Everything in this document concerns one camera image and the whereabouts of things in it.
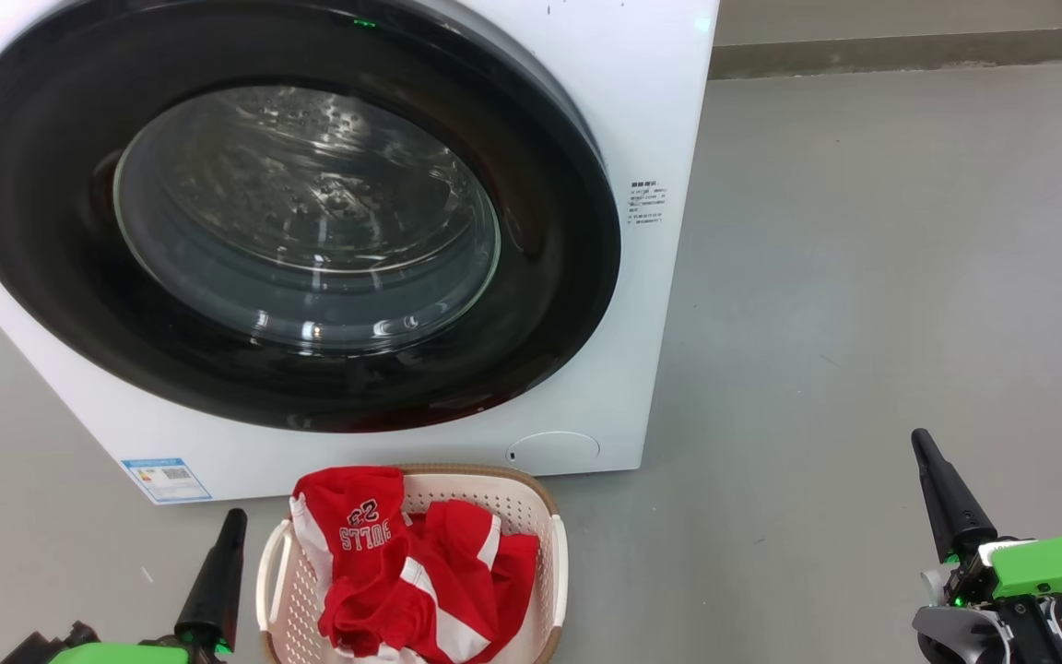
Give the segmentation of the red and white jersey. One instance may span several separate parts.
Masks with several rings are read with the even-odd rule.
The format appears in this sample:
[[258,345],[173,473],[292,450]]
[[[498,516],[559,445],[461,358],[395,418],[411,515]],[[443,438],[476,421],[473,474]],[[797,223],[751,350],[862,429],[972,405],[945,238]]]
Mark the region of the red and white jersey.
[[292,526],[316,574],[319,634],[353,664],[490,664],[518,634],[539,538],[468,501],[404,506],[402,471],[299,478]]

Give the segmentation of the washing machine glass door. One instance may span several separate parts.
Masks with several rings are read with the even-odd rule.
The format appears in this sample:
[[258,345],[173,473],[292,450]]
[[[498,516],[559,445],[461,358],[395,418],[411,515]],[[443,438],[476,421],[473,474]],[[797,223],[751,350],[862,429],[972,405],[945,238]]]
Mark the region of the washing machine glass door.
[[[304,352],[172,297],[135,260],[113,176],[199,93],[343,93],[442,140],[485,186],[501,256],[418,343]],[[606,313],[620,215],[589,129],[534,62],[416,0],[78,0],[0,49],[0,285],[78,357],[207,415],[400,432],[489,410],[566,364]]]

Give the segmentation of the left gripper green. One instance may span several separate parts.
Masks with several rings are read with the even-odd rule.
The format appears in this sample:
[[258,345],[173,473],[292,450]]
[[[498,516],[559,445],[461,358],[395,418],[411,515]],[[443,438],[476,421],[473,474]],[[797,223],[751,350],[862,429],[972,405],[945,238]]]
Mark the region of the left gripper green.
[[247,522],[241,508],[225,516],[174,624],[178,640],[84,643],[56,653],[47,664],[218,664],[218,652],[235,650]]

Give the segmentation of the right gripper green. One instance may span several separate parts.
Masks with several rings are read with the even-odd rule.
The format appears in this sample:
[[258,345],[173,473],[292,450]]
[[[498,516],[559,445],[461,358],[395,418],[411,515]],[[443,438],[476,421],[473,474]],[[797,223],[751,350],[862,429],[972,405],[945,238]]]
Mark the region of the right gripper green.
[[957,558],[958,566],[944,584],[944,605],[964,608],[1062,594],[1062,537],[998,539],[996,527],[932,435],[918,428],[911,445],[938,559],[947,563],[952,556]]

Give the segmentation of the white front-load washing machine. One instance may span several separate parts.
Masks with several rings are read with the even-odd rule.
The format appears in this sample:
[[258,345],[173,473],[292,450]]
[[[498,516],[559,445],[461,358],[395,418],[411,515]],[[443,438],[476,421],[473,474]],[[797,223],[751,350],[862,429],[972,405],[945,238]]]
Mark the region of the white front-load washing machine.
[[[78,357],[0,285],[0,328],[119,467],[178,457],[211,501],[228,501],[286,495],[301,476],[330,467],[480,464],[549,476],[641,466],[717,0],[416,1],[466,8],[469,24],[548,73],[589,129],[622,243],[593,336],[542,384],[472,416],[400,432],[295,432],[124,384]],[[0,49],[76,2],[0,0]]]

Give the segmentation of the blue energy label sticker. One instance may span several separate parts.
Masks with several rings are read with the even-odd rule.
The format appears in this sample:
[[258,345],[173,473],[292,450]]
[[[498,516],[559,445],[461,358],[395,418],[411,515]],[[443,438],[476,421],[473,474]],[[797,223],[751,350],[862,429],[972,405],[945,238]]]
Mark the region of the blue energy label sticker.
[[210,492],[181,458],[123,459],[131,479],[153,504],[207,503]]

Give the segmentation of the cream perforated laundry basket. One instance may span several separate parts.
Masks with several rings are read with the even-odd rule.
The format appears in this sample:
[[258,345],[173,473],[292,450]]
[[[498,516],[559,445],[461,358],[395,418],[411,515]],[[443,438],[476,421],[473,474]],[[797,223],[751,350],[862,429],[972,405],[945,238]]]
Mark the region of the cream perforated laundry basket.
[[[489,664],[549,664],[566,617],[569,551],[556,501],[539,480],[515,469],[478,464],[405,464],[408,512],[440,499],[480,505],[507,535],[539,538],[537,572],[523,626]],[[254,608],[266,664],[352,664],[316,630],[319,581],[287,516],[271,532],[258,564]]]

